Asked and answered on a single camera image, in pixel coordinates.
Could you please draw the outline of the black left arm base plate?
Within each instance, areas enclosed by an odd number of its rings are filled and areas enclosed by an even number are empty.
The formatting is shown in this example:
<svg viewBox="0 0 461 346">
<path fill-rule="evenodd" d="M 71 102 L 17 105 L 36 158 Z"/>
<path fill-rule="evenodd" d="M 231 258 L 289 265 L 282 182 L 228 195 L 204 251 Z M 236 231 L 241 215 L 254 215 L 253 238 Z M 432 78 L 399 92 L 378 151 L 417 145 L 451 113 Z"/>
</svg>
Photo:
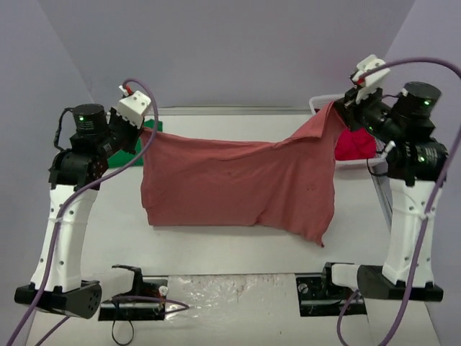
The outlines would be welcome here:
<svg viewBox="0 0 461 346">
<path fill-rule="evenodd" d="M 99 277 L 99 321 L 163 321 L 167 277 L 144 275 L 139 267 L 114 265 Z"/>
</svg>

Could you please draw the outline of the magenta crumpled t-shirt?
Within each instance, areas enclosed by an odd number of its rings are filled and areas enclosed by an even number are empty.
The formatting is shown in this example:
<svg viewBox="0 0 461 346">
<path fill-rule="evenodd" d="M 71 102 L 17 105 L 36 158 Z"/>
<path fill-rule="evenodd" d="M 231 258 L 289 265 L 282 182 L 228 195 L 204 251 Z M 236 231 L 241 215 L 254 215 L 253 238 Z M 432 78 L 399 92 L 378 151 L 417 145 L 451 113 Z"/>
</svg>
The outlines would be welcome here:
<svg viewBox="0 0 461 346">
<path fill-rule="evenodd" d="M 365 129 L 355 132 L 344 130 L 336 143 L 335 159 L 337 161 L 371 159 L 375 157 L 375 152 L 375 139 Z"/>
</svg>

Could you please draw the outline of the white plastic basket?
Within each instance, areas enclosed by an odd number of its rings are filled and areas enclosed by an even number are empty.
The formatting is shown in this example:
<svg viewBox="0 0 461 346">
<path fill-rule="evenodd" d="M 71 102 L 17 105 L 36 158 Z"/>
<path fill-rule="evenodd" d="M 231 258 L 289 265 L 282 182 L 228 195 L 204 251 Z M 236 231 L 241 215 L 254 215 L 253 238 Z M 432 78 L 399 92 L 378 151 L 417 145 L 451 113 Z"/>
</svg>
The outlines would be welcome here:
<svg viewBox="0 0 461 346">
<path fill-rule="evenodd" d="M 366 130 L 357 132 L 344 130 L 339 136 L 335 149 L 337 169 L 373 167 L 382 162 L 383 144 L 373 138 Z"/>
</svg>

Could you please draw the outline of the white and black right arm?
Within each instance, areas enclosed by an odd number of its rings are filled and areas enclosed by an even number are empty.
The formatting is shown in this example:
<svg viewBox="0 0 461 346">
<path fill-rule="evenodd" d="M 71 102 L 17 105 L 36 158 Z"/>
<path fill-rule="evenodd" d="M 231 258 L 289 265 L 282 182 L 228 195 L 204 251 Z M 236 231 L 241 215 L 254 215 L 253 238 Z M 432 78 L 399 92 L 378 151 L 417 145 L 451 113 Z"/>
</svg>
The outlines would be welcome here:
<svg viewBox="0 0 461 346">
<path fill-rule="evenodd" d="M 430 84 L 404 85 L 393 106 L 381 88 L 359 98 L 358 89 L 323 106 L 335 110 L 350 131 L 366 130 L 385 144 L 387 177 L 392 192 L 388 253 L 382 266 L 328 263 L 319 287 L 335 298 L 345 287 L 365 298 L 440 302 L 444 291 L 431 266 L 434 217 L 446 174 L 448 150 L 433 138 L 431 111 L 441 91 Z"/>
</svg>

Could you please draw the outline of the salmon pink t-shirt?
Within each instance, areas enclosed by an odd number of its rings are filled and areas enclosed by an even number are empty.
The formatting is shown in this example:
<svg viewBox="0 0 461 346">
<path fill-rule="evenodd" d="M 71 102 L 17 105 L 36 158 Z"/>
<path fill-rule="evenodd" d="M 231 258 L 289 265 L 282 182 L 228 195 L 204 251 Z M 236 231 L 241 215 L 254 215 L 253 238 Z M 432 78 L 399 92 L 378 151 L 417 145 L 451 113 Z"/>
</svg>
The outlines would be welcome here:
<svg viewBox="0 0 461 346">
<path fill-rule="evenodd" d="M 280 142 L 146 130 L 141 203 L 152 226 L 268 226 L 322 244 L 344 124 L 326 105 Z"/>
</svg>

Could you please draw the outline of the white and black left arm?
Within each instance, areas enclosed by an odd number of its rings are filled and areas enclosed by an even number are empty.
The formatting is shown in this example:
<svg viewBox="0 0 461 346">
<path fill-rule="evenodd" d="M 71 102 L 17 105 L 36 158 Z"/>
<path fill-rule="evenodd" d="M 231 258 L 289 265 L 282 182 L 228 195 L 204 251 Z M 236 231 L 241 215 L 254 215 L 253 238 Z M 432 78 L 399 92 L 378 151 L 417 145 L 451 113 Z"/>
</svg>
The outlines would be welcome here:
<svg viewBox="0 0 461 346">
<path fill-rule="evenodd" d="M 14 300 L 51 314 L 89 319 L 102 300 L 97 280 L 82 280 L 81 254 L 91 208 L 108 160 L 118 151 L 135 153 L 149 109 L 99 104 L 65 109 L 76 132 L 70 148 L 59 148 L 49 169 L 50 212 L 42 254 L 30 283 L 16 289 Z"/>
</svg>

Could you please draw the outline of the green folded t-shirt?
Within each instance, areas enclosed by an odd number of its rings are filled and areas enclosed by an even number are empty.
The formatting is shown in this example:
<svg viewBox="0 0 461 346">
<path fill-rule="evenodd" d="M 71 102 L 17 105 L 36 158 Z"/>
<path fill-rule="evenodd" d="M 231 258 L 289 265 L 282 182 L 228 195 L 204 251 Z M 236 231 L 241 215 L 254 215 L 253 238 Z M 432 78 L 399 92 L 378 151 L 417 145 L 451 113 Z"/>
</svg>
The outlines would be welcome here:
<svg viewBox="0 0 461 346">
<path fill-rule="evenodd" d="M 155 120 L 150 119 L 145 121 L 145 127 L 153 129 L 155 125 Z M 158 132 L 163 132 L 163 122 L 159 120 L 158 122 Z M 125 166 L 131 159 L 133 159 L 138 153 L 142 150 L 143 148 L 143 142 L 141 138 L 139 138 L 136 142 L 135 145 L 135 153 L 134 154 L 129 154 L 126 151 L 118 151 L 114 156 L 111 156 L 108 159 L 108 167 L 109 169 L 118 169 L 120 167 Z M 139 160 L 137 160 L 134 164 L 133 167 L 141 167 L 143 166 L 143 157 L 141 157 Z"/>
</svg>

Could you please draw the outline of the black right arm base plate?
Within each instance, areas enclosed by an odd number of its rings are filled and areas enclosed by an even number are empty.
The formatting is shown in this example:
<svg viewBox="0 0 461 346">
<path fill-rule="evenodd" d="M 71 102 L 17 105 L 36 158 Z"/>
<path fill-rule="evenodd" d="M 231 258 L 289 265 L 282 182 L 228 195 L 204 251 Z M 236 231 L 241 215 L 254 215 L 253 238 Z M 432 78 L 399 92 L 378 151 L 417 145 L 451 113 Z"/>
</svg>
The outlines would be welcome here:
<svg viewBox="0 0 461 346">
<path fill-rule="evenodd" d="M 354 292 L 351 288 L 330 284 L 320 273 L 296 275 L 295 282 L 301 317 L 339 316 Z"/>
</svg>

